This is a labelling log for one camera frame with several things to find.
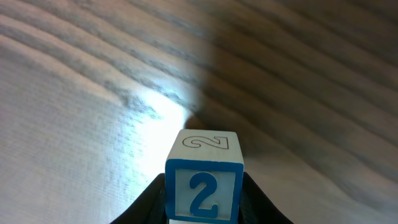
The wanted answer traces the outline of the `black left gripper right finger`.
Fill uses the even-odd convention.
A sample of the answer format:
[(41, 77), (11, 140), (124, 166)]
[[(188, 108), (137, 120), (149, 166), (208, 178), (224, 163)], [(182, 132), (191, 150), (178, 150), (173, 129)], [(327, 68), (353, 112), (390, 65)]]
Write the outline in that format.
[(244, 172), (239, 224), (293, 224), (267, 197), (252, 177)]

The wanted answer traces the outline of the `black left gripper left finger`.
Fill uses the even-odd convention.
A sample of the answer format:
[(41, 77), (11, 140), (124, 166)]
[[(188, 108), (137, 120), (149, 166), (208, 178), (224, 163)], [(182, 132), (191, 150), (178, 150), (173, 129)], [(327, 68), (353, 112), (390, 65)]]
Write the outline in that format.
[(159, 174), (111, 224), (166, 224), (165, 174)]

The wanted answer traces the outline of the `blue number 2 block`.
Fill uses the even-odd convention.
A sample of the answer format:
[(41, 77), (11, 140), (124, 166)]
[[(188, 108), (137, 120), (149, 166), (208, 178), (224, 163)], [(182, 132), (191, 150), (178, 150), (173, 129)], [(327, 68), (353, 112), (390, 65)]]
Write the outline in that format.
[(231, 131), (181, 130), (165, 163), (165, 211), (172, 220), (237, 223), (244, 159)]

